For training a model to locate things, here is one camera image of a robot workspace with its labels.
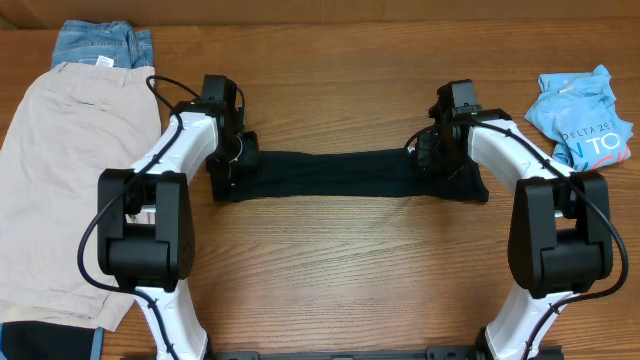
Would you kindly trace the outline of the black t-shirt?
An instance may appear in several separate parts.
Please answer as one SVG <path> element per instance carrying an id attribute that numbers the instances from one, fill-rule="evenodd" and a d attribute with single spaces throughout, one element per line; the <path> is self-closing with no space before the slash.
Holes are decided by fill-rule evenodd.
<path id="1" fill-rule="evenodd" d="M 216 202 L 291 196 L 489 200 L 479 167 L 472 161 L 455 170 L 435 163 L 421 167 L 402 149 L 344 154 L 264 151 L 251 169 L 238 163 L 231 164 L 230 173 L 213 163 L 208 169 Z"/>

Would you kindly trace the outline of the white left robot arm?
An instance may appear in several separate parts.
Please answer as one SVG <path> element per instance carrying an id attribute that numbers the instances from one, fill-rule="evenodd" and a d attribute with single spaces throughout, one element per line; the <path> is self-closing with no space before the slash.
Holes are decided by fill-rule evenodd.
<path id="1" fill-rule="evenodd" d="M 99 177 L 99 266 L 137 302 L 158 359 L 213 356 L 187 282 L 195 258 L 189 185 L 205 165 L 214 189 L 225 195 L 235 167 L 254 160 L 257 137 L 245 129 L 244 110 L 223 101 L 183 101 L 142 158 Z"/>

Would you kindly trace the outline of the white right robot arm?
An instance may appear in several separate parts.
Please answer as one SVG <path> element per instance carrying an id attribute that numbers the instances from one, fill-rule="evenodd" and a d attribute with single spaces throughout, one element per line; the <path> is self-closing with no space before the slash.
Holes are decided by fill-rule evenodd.
<path id="1" fill-rule="evenodd" d="M 513 196 L 507 257 L 514 284 L 473 345 L 437 346 L 451 359 L 561 359 L 541 342 L 570 304 L 610 295 L 592 286 L 613 268 L 619 235 L 610 221 L 608 185 L 576 173 L 528 140 L 500 109 L 432 108 L 433 125 L 404 145 L 420 169 L 456 174 L 462 163 L 487 168 Z"/>

